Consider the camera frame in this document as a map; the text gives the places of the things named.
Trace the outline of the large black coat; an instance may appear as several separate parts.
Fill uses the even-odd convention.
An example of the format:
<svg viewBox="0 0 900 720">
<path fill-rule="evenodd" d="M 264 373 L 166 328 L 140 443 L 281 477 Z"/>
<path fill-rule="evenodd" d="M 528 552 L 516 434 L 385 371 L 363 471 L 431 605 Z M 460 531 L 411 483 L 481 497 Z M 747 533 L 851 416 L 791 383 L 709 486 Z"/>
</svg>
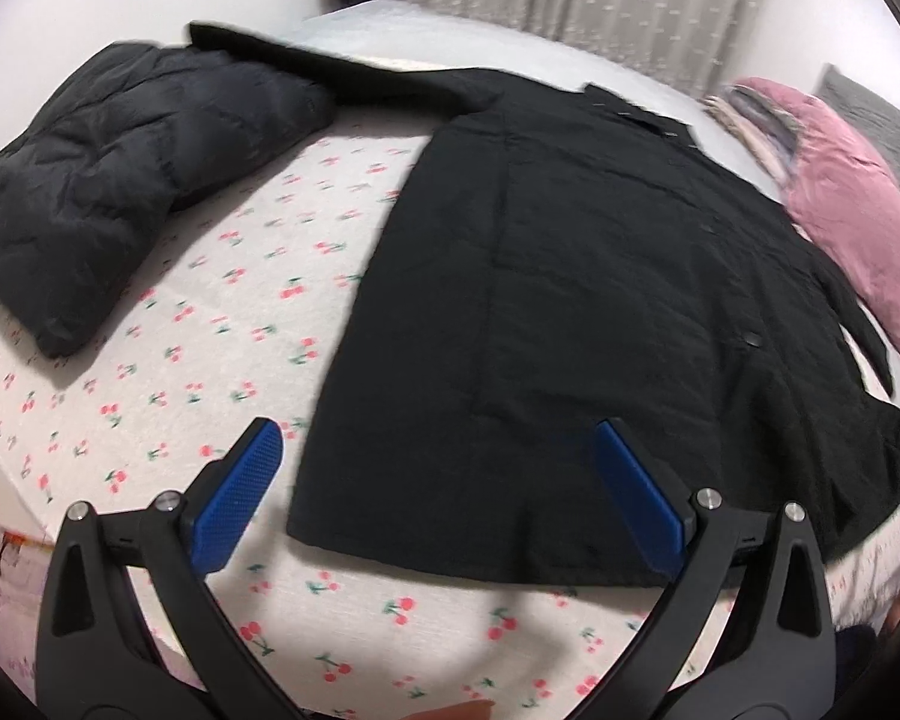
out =
<svg viewBox="0 0 900 720">
<path fill-rule="evenodd" d="M 842 270 L 689 130 L 590 86 L 393 73 L 196 23 L 344 107 L 442 117 L 328 367 L 301 543 L 482 582 L 655 587 L 596 474 L 621 419 L 691 489 L 805 507 L 826 559 L 900 504 L 888 353 Z"/>
</svg>

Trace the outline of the cherry print bed sheet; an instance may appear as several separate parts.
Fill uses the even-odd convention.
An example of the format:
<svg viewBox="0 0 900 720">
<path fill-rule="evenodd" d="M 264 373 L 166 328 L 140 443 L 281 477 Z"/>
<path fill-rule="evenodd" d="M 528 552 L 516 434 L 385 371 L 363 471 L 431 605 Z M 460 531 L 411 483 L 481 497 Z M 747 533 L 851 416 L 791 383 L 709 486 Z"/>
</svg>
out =
<svg viewBox="0 0 900 720">
<path fill-rule="evenodd" d="M 704 153 L 774 197 L 769 177 L 697 104 L 580 50 L 473 21 L 391 11 L 320 16 L 271 37 L 393 70 L 487 67 L 577 91 L 587 83 L 689 125 Z M 0 309 L 0 476 L 43 533 L 66 505 L 148 504 L 220 457 L 255 416 L 284 461 L 237 551 L 209 585 L 248 648 L 306 709 L 400 718 L 465 700 L 493 718 L 571 710 L 639 631 L 658 590 L 543 589 L 448 580 L 287 538 L 287 504 L 318 390 L 398 190 L 436 121 L 341 112 L 165 227 L 80 355 L 42 358 Z M 827 567 L 839 626 L 883 622 L 900 587 L 900 507 Z"/>
</svg>

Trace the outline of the folded black puffer jacket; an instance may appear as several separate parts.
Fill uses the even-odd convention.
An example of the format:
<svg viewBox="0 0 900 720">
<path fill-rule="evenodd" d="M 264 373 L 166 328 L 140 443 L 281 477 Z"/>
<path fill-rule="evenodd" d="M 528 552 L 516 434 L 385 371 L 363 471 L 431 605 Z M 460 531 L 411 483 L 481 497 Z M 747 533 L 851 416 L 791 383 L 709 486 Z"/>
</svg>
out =
<svg viewBox="0 0 900 720">
<path fill-rule="evenodd" d="M 105 323 L 170 215 L 325 128 L 313 83 L 222 52 L 118 43 L 0 151 L 0 302 L 48 358 Z"/>
</svg>

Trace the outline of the pink pillow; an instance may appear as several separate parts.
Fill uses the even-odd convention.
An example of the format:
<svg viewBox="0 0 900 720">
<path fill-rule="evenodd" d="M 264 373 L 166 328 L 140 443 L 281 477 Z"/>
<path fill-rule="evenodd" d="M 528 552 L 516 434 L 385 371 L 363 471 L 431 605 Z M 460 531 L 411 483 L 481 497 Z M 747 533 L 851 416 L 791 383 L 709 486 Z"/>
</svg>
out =
<svg viewBox="0 0 900 720">
<path fill-rule="evenodd" d="M 900 187 L 891 167 L 820 98 L 759 76 L 735 88 L 795 122 L 785 208 L 844 270 L 900 352 Z"/>
</svg>

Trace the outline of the folded striped blanket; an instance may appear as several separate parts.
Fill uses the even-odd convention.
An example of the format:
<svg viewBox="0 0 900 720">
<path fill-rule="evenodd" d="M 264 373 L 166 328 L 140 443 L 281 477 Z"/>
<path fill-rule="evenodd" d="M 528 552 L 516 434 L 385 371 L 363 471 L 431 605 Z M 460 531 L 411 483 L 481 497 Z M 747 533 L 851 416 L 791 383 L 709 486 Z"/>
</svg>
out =
<svg viewBox="0 0 900 720">
<path fill-rule="evenodd" d="M 803 127 L 783 107 L 751 86 L 724 86 L 701 99 L 707 114 L 738 140 L 779 188 L 793 176 Z"/>
</svg>

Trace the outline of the grey headboard cushion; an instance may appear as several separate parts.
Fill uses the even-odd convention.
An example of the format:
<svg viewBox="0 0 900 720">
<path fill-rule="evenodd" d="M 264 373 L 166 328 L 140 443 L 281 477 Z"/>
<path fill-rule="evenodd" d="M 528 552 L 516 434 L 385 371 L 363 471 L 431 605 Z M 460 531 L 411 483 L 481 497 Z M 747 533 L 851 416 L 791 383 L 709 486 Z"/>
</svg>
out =
<svg viewBox="0 0 900 720">
<path fill-rule="evenodd" d="M 900 110 L 828 65 L 814 94 L 868 138 L 900 187 Z"/>
</svg>

